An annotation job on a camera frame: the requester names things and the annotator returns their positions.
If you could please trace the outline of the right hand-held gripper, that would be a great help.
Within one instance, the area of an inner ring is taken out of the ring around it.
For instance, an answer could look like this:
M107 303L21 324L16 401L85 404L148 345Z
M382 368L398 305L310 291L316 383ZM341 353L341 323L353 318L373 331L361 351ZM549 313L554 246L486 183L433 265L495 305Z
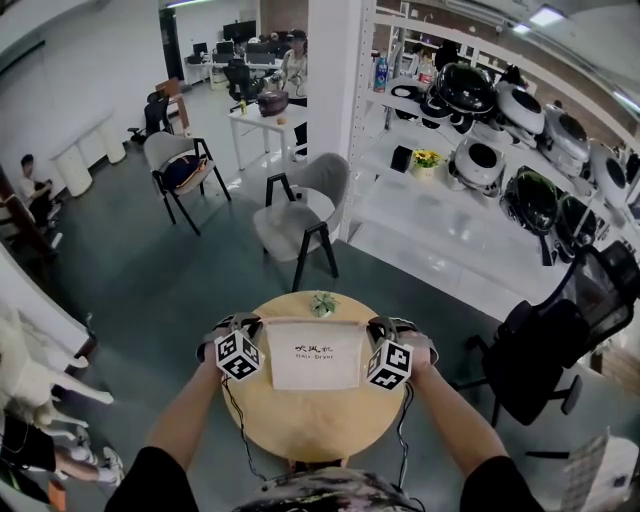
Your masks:
M434 342L413 322L398 317L378 316L366 326L373 354L366 367L369 384L395 390L412 374L413 351L425 349L427 362L435 365L439 353Z

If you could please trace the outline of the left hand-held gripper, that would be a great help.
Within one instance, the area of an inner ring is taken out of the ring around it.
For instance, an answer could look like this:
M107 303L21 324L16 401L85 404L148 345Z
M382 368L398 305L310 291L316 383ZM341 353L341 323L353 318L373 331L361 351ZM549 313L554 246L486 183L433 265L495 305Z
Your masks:
M216 367L235 382L259 373L265 356L258 348L264 324L254 313L235 313L219 321L203 339L196 357L203 363L208 356Z

